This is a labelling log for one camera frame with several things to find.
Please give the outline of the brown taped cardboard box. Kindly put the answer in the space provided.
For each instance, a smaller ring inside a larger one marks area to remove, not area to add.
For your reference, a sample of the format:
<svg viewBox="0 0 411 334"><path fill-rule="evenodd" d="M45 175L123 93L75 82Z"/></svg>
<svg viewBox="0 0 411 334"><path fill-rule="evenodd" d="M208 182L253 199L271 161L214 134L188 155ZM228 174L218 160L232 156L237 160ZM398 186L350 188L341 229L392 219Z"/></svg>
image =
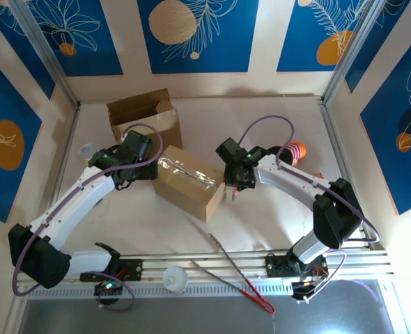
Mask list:
<svg viewBox="0 0 411 334"><path fill-rule="evenodd" d="M172 145L183 149L178 112L170 101L167 89L127 97L107 104L111 130L117 143L122 143L125 130L139 124L133 130L149 136L159 145L155 130L160 133L163 148Z"/></svg>
<svg viewBox="0 0 411 334"><path fill-rule="evenodd" d="M224 171L170 145L158 159L153 188L181 210L207 223L226 195Z"/></svg>

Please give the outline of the small printed yellow can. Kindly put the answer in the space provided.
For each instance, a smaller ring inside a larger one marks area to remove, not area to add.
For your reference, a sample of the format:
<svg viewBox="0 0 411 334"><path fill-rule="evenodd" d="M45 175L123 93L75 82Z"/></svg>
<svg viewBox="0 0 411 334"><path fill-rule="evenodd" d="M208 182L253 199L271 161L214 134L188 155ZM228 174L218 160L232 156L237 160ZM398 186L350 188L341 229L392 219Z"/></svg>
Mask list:
<svg viewBox="0 0 411 334"><path fill-rule="evenodd" d="M95 143L87 143L79 149L79 156L83 159L84 163L88 165L88 162L98 150L99 148Z"/></svg>

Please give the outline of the orange striped cup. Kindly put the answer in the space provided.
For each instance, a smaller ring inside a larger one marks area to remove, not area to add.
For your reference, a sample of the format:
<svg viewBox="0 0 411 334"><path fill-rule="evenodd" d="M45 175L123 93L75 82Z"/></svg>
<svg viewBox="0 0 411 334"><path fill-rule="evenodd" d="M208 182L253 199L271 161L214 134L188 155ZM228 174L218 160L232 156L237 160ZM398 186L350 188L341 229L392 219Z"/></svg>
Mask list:
<svg viewBox="0 0 411 334"><path fill-rule="evenodd" d="M307 149L299 141L291 141L281 152L279 159L285 164L296 167L299 160L306 156Z"/></svg>

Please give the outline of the white lidded cup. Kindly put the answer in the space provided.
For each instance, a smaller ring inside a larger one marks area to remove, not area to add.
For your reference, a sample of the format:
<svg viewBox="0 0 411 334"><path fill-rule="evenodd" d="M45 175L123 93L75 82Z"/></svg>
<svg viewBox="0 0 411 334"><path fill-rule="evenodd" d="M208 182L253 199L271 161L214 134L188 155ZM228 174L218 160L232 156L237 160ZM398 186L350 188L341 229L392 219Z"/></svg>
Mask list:
<svg viewBox="0 0 411 334"><path fill-rule="evenodd" d="M179 266L171 266L164 271L162 282L168 291L182 293L188 286L187 272Z"/></svg>

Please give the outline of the grey metal panel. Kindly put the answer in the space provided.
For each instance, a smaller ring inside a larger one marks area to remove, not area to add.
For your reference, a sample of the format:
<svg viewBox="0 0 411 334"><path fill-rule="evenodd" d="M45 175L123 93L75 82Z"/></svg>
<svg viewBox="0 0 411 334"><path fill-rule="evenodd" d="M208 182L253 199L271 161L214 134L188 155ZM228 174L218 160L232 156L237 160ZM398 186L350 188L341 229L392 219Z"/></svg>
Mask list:
<svg viewBox="0 0 411 334"><path fill-rule="evenodd" d="M131 310L93 299L28 300L19 334L410 334L377 280L336 280L310 303L269 296L270 314L243 296L137 298Z"/></svg>

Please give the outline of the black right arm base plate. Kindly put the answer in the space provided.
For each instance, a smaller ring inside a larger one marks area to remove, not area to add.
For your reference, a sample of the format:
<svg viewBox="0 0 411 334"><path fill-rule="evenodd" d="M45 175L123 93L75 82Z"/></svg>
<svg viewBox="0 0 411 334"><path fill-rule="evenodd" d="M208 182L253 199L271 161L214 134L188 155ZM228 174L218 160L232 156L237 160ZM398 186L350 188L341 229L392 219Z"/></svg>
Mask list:
<svg viewBox="0 0 411 334"><path fill-rule="evenodd" d="M265 256L265 268L269 278L317 277L327 276L327 263L323 255L319 255L308 264L300 262L293 254Z"/></svg>

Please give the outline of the aluminium table edge rail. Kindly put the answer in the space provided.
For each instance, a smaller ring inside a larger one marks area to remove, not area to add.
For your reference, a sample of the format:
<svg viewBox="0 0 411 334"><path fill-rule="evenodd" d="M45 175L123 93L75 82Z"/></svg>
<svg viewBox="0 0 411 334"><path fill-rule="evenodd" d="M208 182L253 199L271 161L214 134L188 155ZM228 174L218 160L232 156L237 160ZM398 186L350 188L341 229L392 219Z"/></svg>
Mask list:
<svg viewBox="0 0 411 334"><path fill-rule="evenodd" d="M324 255L327 263L328 276L335 273L340 279L376 279L381 276L393 275L394 270L389 258L383 250L370 250L368 248L345 248L346 255L340 251ZM241 272L251 281L268 279L265 268L265 256L268 253L275 255L286 255L285 250L255 250L230 252L228 255L237 264ZM142 259L143 271L141 283L161 283L163 272L171 266L179 266L187 272L189 281L193 283L204 283L212 277L196 268L190 260L194 260L200 266L211 273L229 282L245 281L232 267L224 254L217 253L185 253L185 254L162 254L162 255L123 255L115 259ZM287 285L290 282L302 282L313 280L317 277L292 277L292 278L269 278L282 280Z"/></svg>

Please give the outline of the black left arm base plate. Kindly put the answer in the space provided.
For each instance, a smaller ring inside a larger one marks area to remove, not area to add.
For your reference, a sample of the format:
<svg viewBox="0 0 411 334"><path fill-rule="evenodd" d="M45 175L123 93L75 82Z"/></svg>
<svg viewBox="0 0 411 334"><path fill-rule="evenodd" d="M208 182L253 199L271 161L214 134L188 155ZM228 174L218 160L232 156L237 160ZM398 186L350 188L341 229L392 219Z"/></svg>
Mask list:
<svg viewBox="0 0 411 334"><path fill-rule="evenodd" d="M103 271L122 281L140 281L143 271L142 259L113 259L108 267ZM104 276L92 273L81 273L79 280L82 282L100 282L105 280Z"/></svg>

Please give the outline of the blue floral wall panel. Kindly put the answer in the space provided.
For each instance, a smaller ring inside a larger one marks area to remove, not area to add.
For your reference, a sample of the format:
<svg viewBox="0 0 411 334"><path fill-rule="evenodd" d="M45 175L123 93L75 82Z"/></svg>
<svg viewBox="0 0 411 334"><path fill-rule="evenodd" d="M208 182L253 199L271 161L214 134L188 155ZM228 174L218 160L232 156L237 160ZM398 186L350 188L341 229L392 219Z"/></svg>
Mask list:
<svg viewBox="0 0 411 334"><path fill-rule="evenodd" d="M0 221L13 207L42 121L0 70Z"/></svg>
<svg viewBox="0 0 411 334"><path fill-rule="evenodd" d="M30 0L27 6L66 76L123 74L100 0Z"/></svg>
<svg viewBox="0 0 411 334"><path fill-rule="evenodd" d="M259 0L137 0L153 74L245 73Z"/></svg>
<svg viewBox="0 0 411 334"><path fill-rule="evenodd" d="M278 72L329 72L348 45L368 0L295 0Z"/></svg>
<svg viewBox="0 0 411 334"><path fill-rule="evenodd" d="M361 113L399 214L411 209L411 46Z"/></svg>
<svg viewBox="0 0 411 334"><path fill-rule="evenodd" d="M7 39L46 97L50 99L56 84L15 19L6 0L0 0L0 32Z"/></svg>
<svg viewBox="0 0 411 334"><path fill-rule="evenodd" d="M385 0L345 76L347 94L372 97L383 83L411 96L411 0Z"/></svg>

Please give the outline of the aluminium frame post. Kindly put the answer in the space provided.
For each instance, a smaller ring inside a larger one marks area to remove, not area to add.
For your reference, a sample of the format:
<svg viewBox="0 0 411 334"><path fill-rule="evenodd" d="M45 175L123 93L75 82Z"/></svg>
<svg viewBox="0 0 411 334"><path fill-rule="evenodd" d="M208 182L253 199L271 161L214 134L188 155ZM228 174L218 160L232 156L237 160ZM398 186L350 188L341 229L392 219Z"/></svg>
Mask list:
<svg viewBox="0 0 411 334"><path fill-rule="evenodd" d="M34 16L23 0L6 0L11 13L23 30L28 41L36 51L42 64L45 66L55 84L61 89L64 98L74 108L78 109L79 100L70 86L65 72L50 47L45 35L41 31Z"/></svg>
<svg viewBox="0 0 411 334"><path fill-rule="evenodd" d="M338 87L343 83L347 71L357 57L386 1L387 0L368 0L366 2L365 11L362 13L355 30L352 32L348 45L343 51L339 62L334 68L333 74L321 95L323 106L329 105L331 99L336 94Z"/></svg>

